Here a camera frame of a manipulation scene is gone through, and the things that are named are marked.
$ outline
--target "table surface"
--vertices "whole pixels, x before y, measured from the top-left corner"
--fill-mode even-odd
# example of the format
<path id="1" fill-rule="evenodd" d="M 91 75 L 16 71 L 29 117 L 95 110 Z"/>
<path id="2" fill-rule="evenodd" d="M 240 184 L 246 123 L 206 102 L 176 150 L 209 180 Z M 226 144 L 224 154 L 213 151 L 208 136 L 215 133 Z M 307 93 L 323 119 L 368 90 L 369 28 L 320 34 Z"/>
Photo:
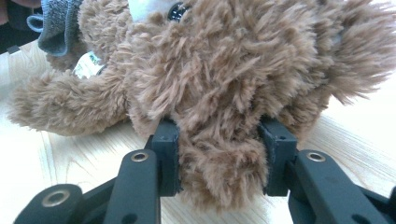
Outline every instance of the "table surface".
<path id="1" fill-rule="evenodd" d="M 120 161 L 142 148 L 129 121 L 103 133 L 64 137 L 37 132 L 7 120 L 11 91 L 27 77 L 50 66 L 36 42 L 21 51 L 0 55 L 0 223 L 14 218 L 41 190 L 60 183 L 79 185 L 84 192 L 113 178 Z M 304 148 L 333 156 L 358 185 L 389 196 L 396 185 L 396 76 L 370 94 L 343 106 L 334 99 L 322 113 Z M 163 223 L 292 223 L 287 198 L 259 197 L 246 211 L 198 214 L 178 197 L 162 198 Z"/>

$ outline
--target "brown plush toy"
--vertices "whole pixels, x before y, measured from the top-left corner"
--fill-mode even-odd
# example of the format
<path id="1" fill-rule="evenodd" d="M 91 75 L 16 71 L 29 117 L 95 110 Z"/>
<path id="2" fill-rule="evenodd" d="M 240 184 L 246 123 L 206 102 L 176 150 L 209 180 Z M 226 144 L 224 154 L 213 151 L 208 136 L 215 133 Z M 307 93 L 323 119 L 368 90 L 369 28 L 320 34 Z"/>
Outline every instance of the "brown plush toy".
<path id="1" fill-rule="evenodd" d="M 62 135 L 131 119 L 143 137 L 180 129 L 182 198 L 240 209 L 266 185 L 261 116 L 304 140 L 333 95 L 375 90 L 396 65 L 396 13 L 370 0 L 186 0 L 179 21 L 131 16 L 127 0 L 84 0 L 79 43 L 17 89 L 9 118 Z M 85 50 L 106 65 L 79 78 Z"/>

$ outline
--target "metal screw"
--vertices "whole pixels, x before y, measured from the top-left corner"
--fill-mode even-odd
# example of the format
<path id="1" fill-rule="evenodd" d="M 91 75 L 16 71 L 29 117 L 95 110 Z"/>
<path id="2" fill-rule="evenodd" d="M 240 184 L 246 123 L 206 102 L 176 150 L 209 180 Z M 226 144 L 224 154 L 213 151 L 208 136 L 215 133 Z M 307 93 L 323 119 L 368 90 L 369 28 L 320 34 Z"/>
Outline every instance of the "metal screw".
<path id="1" fill-rule="evenodd" d="M 44 207 L 54 207 L 64 203 L 70 197 L 70 191 L 67 189 L 58 189 L 48 194 L 41 204 Z"/>
<path id="2" fill-rule="evenodd" d="M 326 158 L 317 152 L 310 152 L 306 154 L 306 157 L 311 161 L 326 161 Z"/>
<path id="3" fill-rule="evenodd" d="M 146 152 L 139 152 L 139 153 L 134 154 L 131 157 L 131 160 L 132 161 L 145 161 L 148 158 L 149 158 L 149 154 L 147 154 Z"/>

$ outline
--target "gray fabric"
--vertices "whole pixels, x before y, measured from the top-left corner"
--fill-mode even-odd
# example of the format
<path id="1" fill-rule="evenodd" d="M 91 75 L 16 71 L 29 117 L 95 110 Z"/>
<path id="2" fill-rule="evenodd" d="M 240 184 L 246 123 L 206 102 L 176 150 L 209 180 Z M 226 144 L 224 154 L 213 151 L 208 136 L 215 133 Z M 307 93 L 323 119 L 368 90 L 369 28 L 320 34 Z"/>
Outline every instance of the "gray fabric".
<path id="1" fill-rule="evenodd" d="M 43 15 L 27 18 L 27 24 L 41 33 L 38 47 L 53 56 L 64 56 L 76 41 L 78 9 L 82 0 L 42 0 Z"/>

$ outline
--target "wooden table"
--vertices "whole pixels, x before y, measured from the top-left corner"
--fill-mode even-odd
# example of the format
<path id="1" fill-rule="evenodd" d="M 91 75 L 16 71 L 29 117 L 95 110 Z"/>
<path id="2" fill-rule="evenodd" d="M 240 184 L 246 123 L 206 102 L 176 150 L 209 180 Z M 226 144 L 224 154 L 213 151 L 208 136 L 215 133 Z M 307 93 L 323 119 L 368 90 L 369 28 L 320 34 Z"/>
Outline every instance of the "wooden table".
<path id="1" fill-rule="evenodd" d="M 142 148 L 130 122 L 103 133 L 64 137 L 21 128 L 7 120 L 10 92 L 49 67 L 36 42 L 0 55 L 0 223 L 14 218 L 41 190 L 59 183 L 84 192 L 114 177 L 124 154 Z M 370 94 L 342 106 L 331 101 L 305 148 L 332 155 L 361 186 L 389 196 L 396 185 L 396 76 Z M 286 198 L 260 197 L 244 212 L 197 214 L 178 197 L 162 199 L 163 223 L 292 223 Z"/>

